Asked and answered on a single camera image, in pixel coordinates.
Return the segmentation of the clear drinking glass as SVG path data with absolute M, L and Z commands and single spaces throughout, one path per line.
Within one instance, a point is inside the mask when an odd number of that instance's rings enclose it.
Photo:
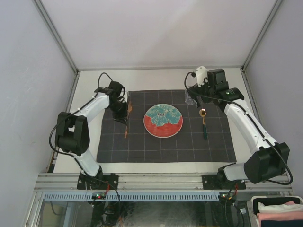
M 185 90 L 185 103 L 187 105 L 196 105 L 196 101 L 190 96 L 187 90 Z

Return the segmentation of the dark grey checked cloth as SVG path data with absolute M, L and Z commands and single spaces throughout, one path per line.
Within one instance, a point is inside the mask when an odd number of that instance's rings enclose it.
M 214 104 L 202 104 L 206 117 L 186 103 L 184 90 L 131 91 L 127 126 L 105 110 L 97 161 L 100 163 L 236 162 L 227 117 Z M 182 114 L 180 131 L 169 138 L 149 134 L 143 124 L 148 109 L 169 104 Z

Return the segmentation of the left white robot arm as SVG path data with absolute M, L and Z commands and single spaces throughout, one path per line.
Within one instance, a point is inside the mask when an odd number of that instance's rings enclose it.
M 87 176 L 87 184 L 99 189 L 104 183 L 102 167 L 93 158 L 90 150 L 89 123 L 103 110 L 110 109 L 113 119 L 127 125 L 125 87 L 111 81 L 109 87 L 98 87 L 95 95 L 73 113 L 61 112 L 52 133 L 60 153 L 72 157 Z

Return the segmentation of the gold spoon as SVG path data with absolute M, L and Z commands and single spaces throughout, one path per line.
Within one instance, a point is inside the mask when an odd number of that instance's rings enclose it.
M 204 135 L 204 139 L 208 139 L 207 136 L 207 129 L 206 129 L 206 123 L 205 123 L 205 117 L 206 117 L 206 110 L 205 109 L 200 109 L 199 110 L 199 115 L 202 117 L 202 121 L 203 121 L 203 135 Z

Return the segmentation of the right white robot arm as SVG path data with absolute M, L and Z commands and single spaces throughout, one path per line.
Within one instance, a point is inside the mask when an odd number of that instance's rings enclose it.
M 229 87 L 225 71 L 207 70 L 200 66 L 186 76 L 196 78 L 196 84 L 185 86 L 196 106 L 200 107 L 199 97 L 205 104 L 215 104 L 235 124 L 250 149 L 251 156 L 246 162 L 218 169 L 218 185 L 227 189 L 235 182 L 244 180 L 253 184 L 263 181 L 278 184 L 274 177 L 284 173 L 288 173 L 290 177 L 284 185 L 290 185 L 294 178 L 287 165 L 289 146 L 284 142 L 279 143 L 265 130 L 251 112 L 241 91 L 236 87 Z

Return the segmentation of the red and teal plate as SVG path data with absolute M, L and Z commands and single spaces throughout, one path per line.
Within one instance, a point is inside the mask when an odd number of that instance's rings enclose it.
M 149 108 L 143 118 L 143 124 L 149 134 L 157 138 L 170 138 L 183 126 L 183 116 L 174 106 L 156 104 Z

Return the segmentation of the gold fork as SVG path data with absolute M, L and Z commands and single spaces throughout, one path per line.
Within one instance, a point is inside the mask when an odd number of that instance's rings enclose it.
M 130 113 L 132 111 L 132 102 L 128 101 L 128 106 L 127 106 L 127 118 L 126 118 L 126 128 L 125 128 L 125 135 L 124 138 L 127 138 L 127 134 L 128 134 L 128 124 L 129 124 L 129 116 Z

